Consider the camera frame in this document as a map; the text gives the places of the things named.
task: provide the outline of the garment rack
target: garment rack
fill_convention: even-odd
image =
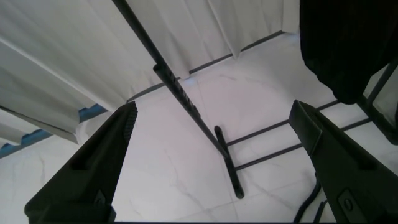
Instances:
[[[273,130],[275,128],[281,127],[283,125],[288,124],[289,122],[287,120],[279,122],[277,124],[274,124],[272,126],[269,126],[267,128],[264,128],[262,130],[256,131],[254,133],[248,134],[246,136],[243,136],[239,139],[236,139],[231,142],[226,142],[223,136],[223,132],[220,127],[215,126],[215,135],[209,130],[205,122],[201,119],[200,113],[195,107],[195,105],[191,102],[189,99],[188,95],[185,93],[184,89],[182,86],[179,84],[177,78],[169,68],[169,66],[166,64],[165,60],[161,56],[160,52],[157,50],[156,46],[152,42],[152,40],[149,38],[147,32],[139,22],[138,18],[136,15],[133,13],[132,9],[129,7],[129,4],[126,2],[126,0],[113,0],[113,3],[116,5],[116,7],[119,9],[120,13],[122,16],[125,18],[127,23],[130,25],[131,29],[136,33],[137,37],[139,40],[142,42],[146,50],[149,52],[150,56],[154,59],[156,65],[154,66],[154,71],[157,74],[157,76],[163,81],[165,86],[171,91],[173,96],[180,102],[180,104],[183,106],[185,111],[191,116],[191,118],[196,122],[196,124],[199,126],[199,128],[205,133],[207,138],[211,141],[211,143],[216,147],[216,149],[220,152],[220,154],[223,156],[226,168],[228,170],[229,178],[231,179],[231,183],[233,186],[233,189],[235,191],[235,195],[237,198],[243,198],[244,197],[244,191],[242,188],[242,185],[239,181],[237,171],[245,169],[247,167],[253,166],[255,164],[258,164],[260,162],[264,162],[268,159],[272,159],[274,157],[283,155],[285,153],[291,152],[293,150],[299,149],[302,147],[302,144],[296,144],[294,146],[290,146],[286,149],[280,150],[278,152],[269,154],[268,156],[264,156],[262,158],[256,159],[254,161],[245,163],[243,165],[234,166],[233,160],[231,158],[231,155],[229,153],[228,147],[232,146],[234,144],[237,144],[239,142],[245,141],[247,139],[253,138],[254,136],[257,136],[259,134],[265,133],[267,131]],[[380,130],[381,132],[386,136],[386,138],[393,144],[397,145],[398,144],[398,134],[397,130],[393,125],[391,125],[385,117],[381,113],[378,112],[378,110],[373,106],[373,101],[376,99],[377,95],[383,88],[383,86],[386,84],[388,81],[389,77],[395,70],[395,68],[398,65],[398,59],[394,60],[391,62],[386,70],[384,71],[382,77],[378,81],[377,85],[374,87],[372,93],[370,94],[369,98],[366,99],[365,96],[363,96],[360,101],[358,102],[358,105],[361,107],[361,109],[367,114],[369,118],[366,118],[364,120],[355,122],[353,124],[347,125],[343,127],[341,130],[347,131],[353,128],[356,128],[358,126],[364,125],[366,123],[373,122]],[[327,103],[323,106],[318,107],[318,110],[324,110],[326,108],[329,108],[331,106],[337,105],[339,102],[338,101],[333,101],[330,103]]]

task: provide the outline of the white curtain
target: white curtain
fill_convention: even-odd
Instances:
[[[285,17],[278,0],[127,2],[182,78],[226,55],[238,58],[280,31]],[[0,1],[0,108],[33,126],[76,142],[80,109],[97,103],[114,111],[160,83],[153,66],[112,1]],[[7,127],[16,129],[0,121]]]
[[[176,75],[282,29],[279,0],[127,0]]]

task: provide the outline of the black garment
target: black garment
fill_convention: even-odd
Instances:
[[[398,55],[397,25],[398,0],[301,0],[305,65],[342,103],[356,103],[370,77]]]

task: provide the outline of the clothing rack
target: clothing rack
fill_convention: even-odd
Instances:
[[[119,9],[120,13],[123,15],[123,17],[125,18],[127,23],[130,25],[131,29],[136,33],[137,37],[142,42],[144,47],[147,49],[150,56],[154,59],[154,61],[156,63],[156,65],[154,66],[154,71],[157,74],[157,76],[163,81],[165,86],[171,91],[173,96],[178,100],[178,102],[180,102],[180,104],[183,106],[185,111],[191,116],[191,118],[196,122],[196,124],[203,131],[203,133],[205,133],[205,135],[211,141],[211,143],[214,145],[214,147],[216,147],[216,149],[223,156],[226,168],[228,170],[229,178],[231,179],[231,183],[232,183],[232,186],[233,186],[233,189],[235,191],[235,195],[237,198],[244,197],[244,190],[239,181],[237,171],[245,169],[247,167],[251,167],[260,162],[264,162],[268,159],[272,159],[274,157],[283,155],[285,153],[291,152],[293,150],[296,150],[296,149],[299,149],[302,147],[302,144],[296,144],[294,146],[290,146],[290,147],[280,150],[278,152],[269,154],[268,156],[264,156],[262,158],[259,158],[254,161],[251,161],[251,162],[248,162],[243,165],[235,167],[233,160],[231,158],[231,155],[229,153],[229,150],[228,150],[229,146],[232,146],[239,142],[253,138],[254,136],[257,136],[259,134],[273,130],[275,128],[281,127],[283,125],[288,124],[289,122],[287,120],[279,122],[277,124],[266,127],[262,130],[254,132],[254,133],[248,134],[246,136],[243,136],[243,137],[236,139],[234,141],[231,141],[231,142],[226,142],[221,128],[218,126],[215,126],[215,134],[216,134],[216,137],[215,137],[213,135],[213,133],[210,131],[210,129],[207,127],[205,122],[201,119],[199,111],[197,110],[195,105],[191,102],[188,95],[185,93],[184,89],[179,84],[177,78],[175,77],[175,75],[173,74],[173,72],[171,71],[169,66],[166,64],[166,62],[163,59],[163,57],[161,56],[160,52],[157,50],[156,46],[149,38],[147,32],[145,31],[145,29],[139,22],[138,18],[133,13],[132,9],[129,7],[126,0],[113,0],[113,3]],[[360,99],[360,101],[358,102],[358,105],[367,114],[367,116],[369,118],[366,118],[364,120],[347,125],[347,126],[343,127],[341,130],[347,131],[347,130],[356,128],[358,126],[364,125],[366,123],[374,122],[375,125],[382,131],[382,133],[384,135],[386,135],[386,138],[391,143],[393,143],[395,145],[398,144],[398,134],[397,134],[398,132],[397,132],[396,128],[394,128],[393,125],[391,125],[385,119],[385,117],[383,117],[383,115],[380,114],[378,112],[378,110],[375,109],[375,107],[373,106],[374,99],[377,97],[377,95],[379,94],[379,92],[381,91],[383,86],[386,84],[386,82],[388,81],[389,77],[391,76],[391,74],[393,73],[393,71],[397,67],[397,65],[398,65],[398,59],[393,61],[392,63],[390,63],[390,65],[387,67],[386,71],[383,73],[382,77],[378,81],[376,87],[373,89],[369,98],[366,99],[365,96],[363,96]],[[339,103],[338,101],[333,101],[333,102],[327,103],[323,106],[320,106],[317,109],[324,110],[331,106],[337,105],[338,103]]]

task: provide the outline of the rack foot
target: rack foot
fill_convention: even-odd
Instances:
[[[214,130],[215,130],[216,137],[217,137],[219,144],[221,145],[222,148],[224,148],[224,150],[229,155],[228,158],[224,157],[224,161],[225,161],[226,168],[228,170],[229,178],[231,179],[232,186],[235,191],[235,195],[237,198],[242,199],[244,197],[243,188],[239,181],[238,175],[236,174],[236,169],[235,169],[234,163],[232,161],[231,155],[229,154],[228,147],[226,146],[225,139],[223,136],[223,131],[221,130],[221,128],[219,126],[215,126]]]

